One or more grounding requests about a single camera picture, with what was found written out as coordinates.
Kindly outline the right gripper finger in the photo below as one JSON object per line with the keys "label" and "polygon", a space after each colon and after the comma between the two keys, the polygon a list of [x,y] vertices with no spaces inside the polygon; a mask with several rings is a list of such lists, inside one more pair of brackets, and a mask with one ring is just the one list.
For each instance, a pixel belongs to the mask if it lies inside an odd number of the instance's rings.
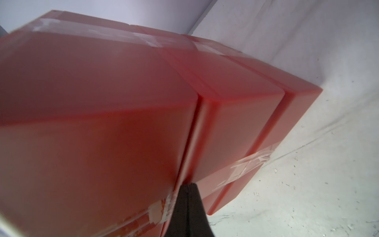
{"label": "right gripper finger", "polygon": [[195,183],[179,189],[166,237],[214,237]]}

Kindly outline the red drawer cabinet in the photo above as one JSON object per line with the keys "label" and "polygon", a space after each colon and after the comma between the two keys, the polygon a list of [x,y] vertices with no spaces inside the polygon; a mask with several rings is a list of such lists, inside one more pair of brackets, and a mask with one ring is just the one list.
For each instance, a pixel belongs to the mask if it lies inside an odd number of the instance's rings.
{"label": "red drawer cabinet", "polygon": [[164,237],[235,199],[322,89],[213,40],[53,10],[1,37],[1,232]]}

